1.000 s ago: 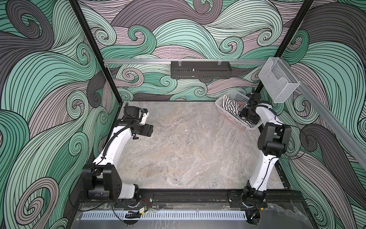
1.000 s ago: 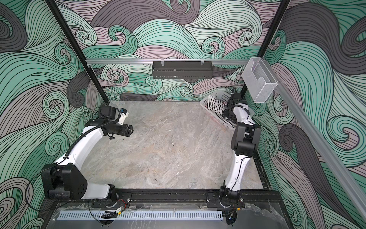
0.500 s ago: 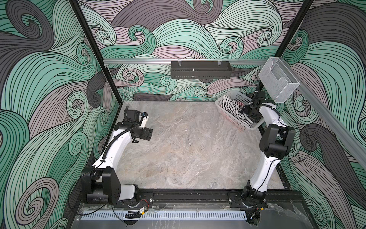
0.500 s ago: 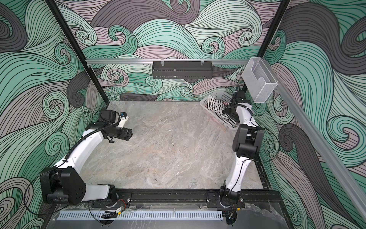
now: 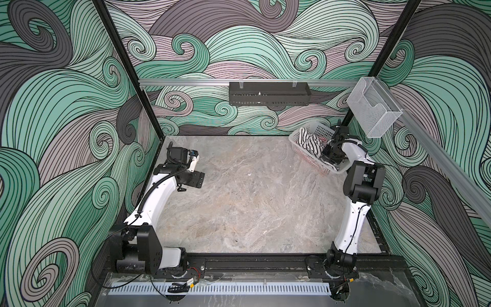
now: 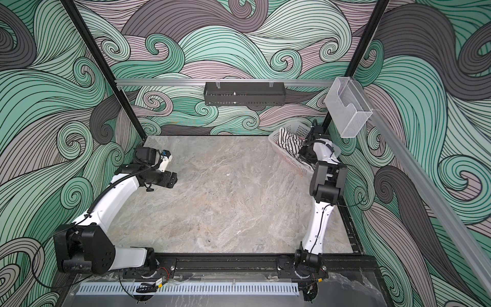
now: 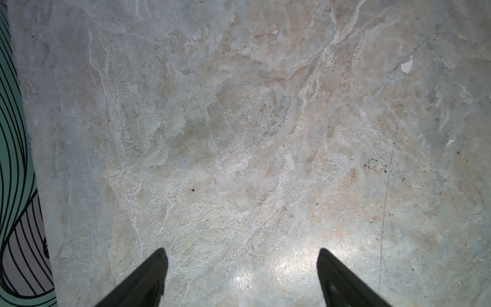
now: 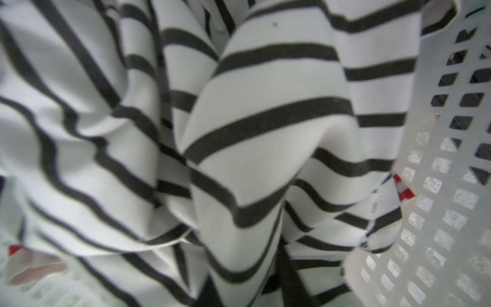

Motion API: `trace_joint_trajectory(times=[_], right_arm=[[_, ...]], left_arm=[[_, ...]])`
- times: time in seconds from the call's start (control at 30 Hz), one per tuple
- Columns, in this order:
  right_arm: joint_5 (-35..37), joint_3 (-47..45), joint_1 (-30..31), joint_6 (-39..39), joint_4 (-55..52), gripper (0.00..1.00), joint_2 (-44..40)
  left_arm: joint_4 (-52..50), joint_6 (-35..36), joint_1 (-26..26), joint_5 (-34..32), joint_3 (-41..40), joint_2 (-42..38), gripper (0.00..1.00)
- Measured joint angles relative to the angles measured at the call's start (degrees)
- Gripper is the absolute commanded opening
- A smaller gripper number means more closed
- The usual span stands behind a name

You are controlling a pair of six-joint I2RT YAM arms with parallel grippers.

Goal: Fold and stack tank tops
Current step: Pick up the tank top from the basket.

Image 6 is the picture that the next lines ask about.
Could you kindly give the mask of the black white striped tank top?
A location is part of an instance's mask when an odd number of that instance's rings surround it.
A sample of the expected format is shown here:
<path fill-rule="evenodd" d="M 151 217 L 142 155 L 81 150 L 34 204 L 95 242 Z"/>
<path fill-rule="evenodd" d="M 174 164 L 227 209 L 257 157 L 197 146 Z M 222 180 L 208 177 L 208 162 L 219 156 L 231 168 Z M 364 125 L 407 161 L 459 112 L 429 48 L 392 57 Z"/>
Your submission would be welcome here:
<path fill-rule="evenodd" d="M 306 167 L 307 170 L 313 171 L 310 164 L 302 162 L 299 159 L 298 153 L 300 148 L 303 146 L 304 140 L 299 138 L 296 134 L 288 132 L 286 128 L 282 127 L 278 130 L 278 141 L 277 144 L 284 150 L 287 154 L 300 165 Z"/>

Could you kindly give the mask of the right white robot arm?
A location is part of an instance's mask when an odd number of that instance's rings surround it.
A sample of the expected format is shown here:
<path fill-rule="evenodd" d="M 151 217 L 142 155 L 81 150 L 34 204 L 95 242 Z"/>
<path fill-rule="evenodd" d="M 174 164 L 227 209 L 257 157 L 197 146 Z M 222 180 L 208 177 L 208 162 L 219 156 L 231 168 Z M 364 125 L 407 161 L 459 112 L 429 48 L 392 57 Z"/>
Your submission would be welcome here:
<path fill-rule="evenodd" d="M 300 150 L 300 158 L 311 163 L 313 175 L 309 195 L 313 210 L 306 234 L 295 251 L 295 267 L 302 275 L 322 268 L 323 240 L 329 217 L 339 204 L 347 179 L 347 166 L 338 160 L 339 148 L 325 134 L 314 133 Z"/>

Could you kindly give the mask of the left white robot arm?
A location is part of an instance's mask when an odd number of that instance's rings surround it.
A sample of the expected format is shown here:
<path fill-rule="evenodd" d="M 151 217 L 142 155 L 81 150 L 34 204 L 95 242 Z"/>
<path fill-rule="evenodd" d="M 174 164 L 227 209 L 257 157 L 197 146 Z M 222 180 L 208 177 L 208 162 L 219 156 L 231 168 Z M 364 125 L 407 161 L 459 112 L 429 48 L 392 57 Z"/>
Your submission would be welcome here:
<path fill-rule="evenodd" d="M 155 185 L 174 187 L 177 174 L 167 169 L 172 158 L 168 150 L 137 148 L 132 162 L 115 171 L 111 183 L 87 211 L 56 229 L 53 240 L 58 271 L 93 275 L 120 269 L 156 271 L 153 248 L 118 248 L 107 231 L 125 202 L 139 188 L 152 192 Z"/>

